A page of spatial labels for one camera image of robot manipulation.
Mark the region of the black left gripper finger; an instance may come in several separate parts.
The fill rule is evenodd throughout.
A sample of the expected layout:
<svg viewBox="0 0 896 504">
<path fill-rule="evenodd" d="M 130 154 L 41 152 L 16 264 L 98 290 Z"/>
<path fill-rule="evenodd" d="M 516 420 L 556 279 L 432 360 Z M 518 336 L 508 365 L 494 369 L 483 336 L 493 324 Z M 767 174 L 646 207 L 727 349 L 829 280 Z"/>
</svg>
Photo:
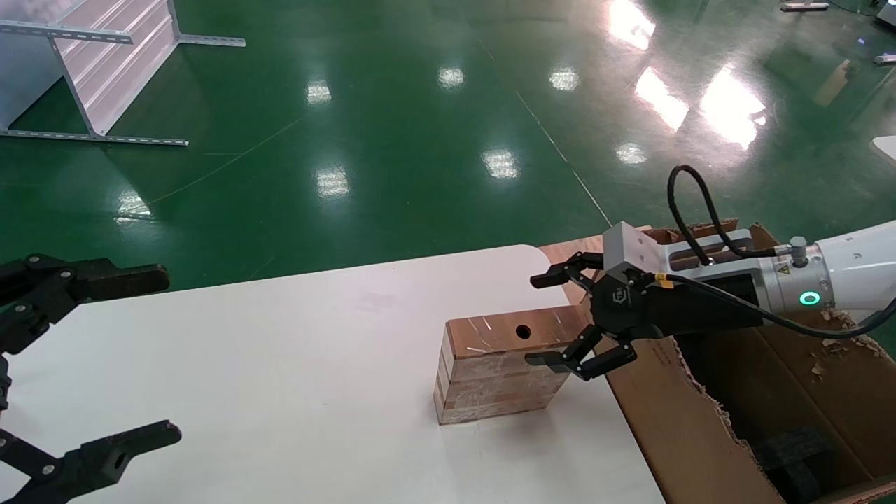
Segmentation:
<svg viewBox="0 0 896 504">
<path fill-rule="evenodd" d="M 163 265 L 116 267 L 108 258 L 63 261 L 44 254 L 1 267 L 1 351 L 19 354 L 88 301 L 130 299 L 169 289 Z"/>
<path fill-rule="evenodd" d="M 118 484 L 134 457 L 165 449 L 182 440 L 172 422 L 158 421 L 82 444 L 54 457 L 22 438 L 1 430 L 4 465 L 29 476 L 6 503 L 69 503 Z"/>
</svg>

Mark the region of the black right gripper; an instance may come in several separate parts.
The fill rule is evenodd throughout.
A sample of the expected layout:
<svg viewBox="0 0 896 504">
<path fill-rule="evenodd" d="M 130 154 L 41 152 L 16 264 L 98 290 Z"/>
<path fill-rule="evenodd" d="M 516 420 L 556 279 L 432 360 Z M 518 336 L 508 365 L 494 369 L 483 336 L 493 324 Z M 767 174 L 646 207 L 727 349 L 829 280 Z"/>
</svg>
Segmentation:
<svg viewBox="0 0 896 504">
<path fill-rule="evenodd" d="M 531 352 L 525 363 L 544 367 L 558 375 L 589 381 L 633 363 L 634 340 L 659 340 L 666 336 L 706 334 L 716 331 L 758 328 L 762 316 L 746 309 L 757 296 L 748 275 L 736 275 L 710 283 L 659 283 L 654 274 L 630 270 L 621 279 L 610 274 L 598 281 L 585 270 L 602 271 L 603 254 L 577 252 L 529 278 L 535 289 L 574 283 L 591 291 L 591 319 L 563 351 Z M 604 336 L 617 346 L 594 352 Z"/>
</svg>

